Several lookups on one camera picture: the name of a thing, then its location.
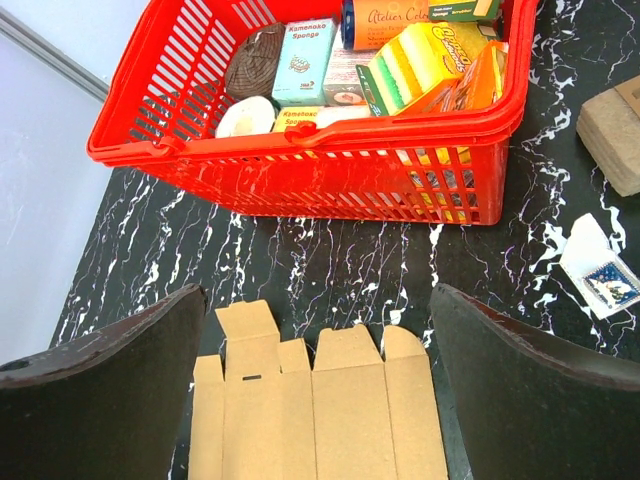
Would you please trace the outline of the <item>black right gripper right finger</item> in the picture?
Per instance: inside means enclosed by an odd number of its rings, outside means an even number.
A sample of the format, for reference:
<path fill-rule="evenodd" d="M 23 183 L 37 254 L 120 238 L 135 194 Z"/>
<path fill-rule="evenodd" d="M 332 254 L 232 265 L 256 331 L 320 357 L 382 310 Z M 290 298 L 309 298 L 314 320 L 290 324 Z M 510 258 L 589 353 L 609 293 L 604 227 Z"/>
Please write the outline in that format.
<path fill-rule="evenodd" d="M 638 478 L 638 363 L 446 284 L 434 288 L 430 306 L 474 478 Z"/>

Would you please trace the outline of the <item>brown cardboard box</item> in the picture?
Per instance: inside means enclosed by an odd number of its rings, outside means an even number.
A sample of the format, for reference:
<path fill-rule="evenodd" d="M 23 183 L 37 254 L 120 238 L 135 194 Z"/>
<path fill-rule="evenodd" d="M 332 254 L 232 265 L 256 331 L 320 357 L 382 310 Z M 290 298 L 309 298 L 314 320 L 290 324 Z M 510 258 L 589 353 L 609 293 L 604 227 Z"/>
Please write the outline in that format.
<path fill-rule="evenodd" d="M 444 479 L 429 357 L 410 331 L 364 325 L 284 341 L 263 301 L 217 311 L 223 355 L 194 367 L 192 479 Z"/>

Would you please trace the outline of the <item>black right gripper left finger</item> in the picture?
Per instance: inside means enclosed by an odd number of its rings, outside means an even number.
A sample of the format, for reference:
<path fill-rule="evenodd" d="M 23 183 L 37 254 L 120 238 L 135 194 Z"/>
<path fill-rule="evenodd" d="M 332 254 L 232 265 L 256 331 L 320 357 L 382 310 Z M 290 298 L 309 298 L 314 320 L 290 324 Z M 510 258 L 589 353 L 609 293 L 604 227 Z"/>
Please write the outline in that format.
<path fill-rule="evenodd" d="M 2 478 L 166 478 L 206 310 L 205 291 L 190 284 L 3 364 Z"/>

